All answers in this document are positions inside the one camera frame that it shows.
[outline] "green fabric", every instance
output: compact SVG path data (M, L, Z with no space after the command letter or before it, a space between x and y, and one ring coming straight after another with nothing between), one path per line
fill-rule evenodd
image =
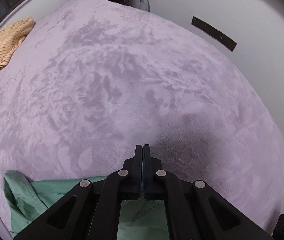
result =
M92 182L106 177L85 178ZM4 175L4 195L11 210L14 237L82 179L28 182L17 171ZM168 240L162 201L123 201L117 240Z

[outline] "round metal pin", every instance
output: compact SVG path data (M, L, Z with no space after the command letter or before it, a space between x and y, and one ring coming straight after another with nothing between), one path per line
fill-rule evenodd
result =
M81 187L87 187L89 185L90 185L90 181L87 180L87 179L84 179L84 180L80 181L80 186Z
M204 188L205 187L205 182L201 181L201 180L198 180L198 181L195 182L195 186L198 187L198 188Z
M120 176L126 176L126 175L128 175L129 174L129 172L127 171L127 170L120 170L119 171L119 175Z
M166 175L166 171L164 171L164 170L158 170L158 171L156 172L156 174L157 174L159 177L164 177L164 176Z

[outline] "striped cloth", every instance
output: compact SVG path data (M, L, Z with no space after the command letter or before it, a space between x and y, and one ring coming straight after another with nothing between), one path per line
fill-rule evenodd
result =
M0 69L5 67L24 41L26 35L32 30L34 20L27 17L24 20L11 23L0 30Z

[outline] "bed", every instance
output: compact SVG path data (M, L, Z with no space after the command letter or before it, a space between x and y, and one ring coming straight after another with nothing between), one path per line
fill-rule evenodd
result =
M284 214L284 138L215 47L159 16L72 0L36 22L0 71L3 175L105 176L136 144L180 179L202 179L272 233Z

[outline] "triangular cutout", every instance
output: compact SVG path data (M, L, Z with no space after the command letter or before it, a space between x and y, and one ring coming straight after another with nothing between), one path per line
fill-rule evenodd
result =
M57 229L64 229L75 202L76 196L72 196L57 212L48 218L47 223Z
M240 220L226 207L216 201L214 197L209 198L209 203L223 231L228 231L240 224Z

